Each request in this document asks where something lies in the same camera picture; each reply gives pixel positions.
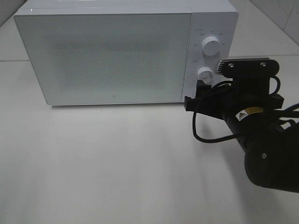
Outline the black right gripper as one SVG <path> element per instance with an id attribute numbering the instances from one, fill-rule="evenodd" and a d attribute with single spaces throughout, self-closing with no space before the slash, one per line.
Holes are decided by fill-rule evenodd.
<path id="1" fill-rule="evenodd" d="M 283 97 L 278 94 L 279 79 L 270 92 L 269 79 L 233 79 L 212 86 L 197 80 L 196 97 L 184 97 L 186 112 L 194 112 L 200 104 L 200 113 L 221 120 L 243 120 L 246 116 L 280 109 Z"/>

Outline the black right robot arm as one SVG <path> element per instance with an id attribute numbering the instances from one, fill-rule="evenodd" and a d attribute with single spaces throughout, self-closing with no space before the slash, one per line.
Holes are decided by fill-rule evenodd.
<path id="1" fill-rule="evenodd" d="M 194 116 L 203 114 L 223 120 L 231 135 L 205 139 L 203 143 L 235 139 L 243 149 L 248 179 L 257 186 L 298 192 L 299 190 L 299 106 L 282 109 L 284 99 L 269 92 L 270 81 L 232 80 L 215 86 L 197 82 L 197 95 L 185 97 L 184 107 Z"/>

